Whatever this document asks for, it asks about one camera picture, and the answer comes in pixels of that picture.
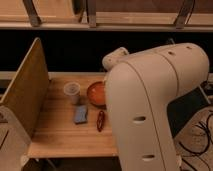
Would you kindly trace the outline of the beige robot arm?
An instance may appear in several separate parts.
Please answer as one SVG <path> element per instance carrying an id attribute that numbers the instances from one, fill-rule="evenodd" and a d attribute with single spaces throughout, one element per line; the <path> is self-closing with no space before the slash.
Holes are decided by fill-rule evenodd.
<path id="1" fill-rule="evenodd" d="M 180 171 L 167 106 L 208 73 L 208 56 L 193 43 L 127 55 L 107 73 L 106 106 L 122 171 Z"/>

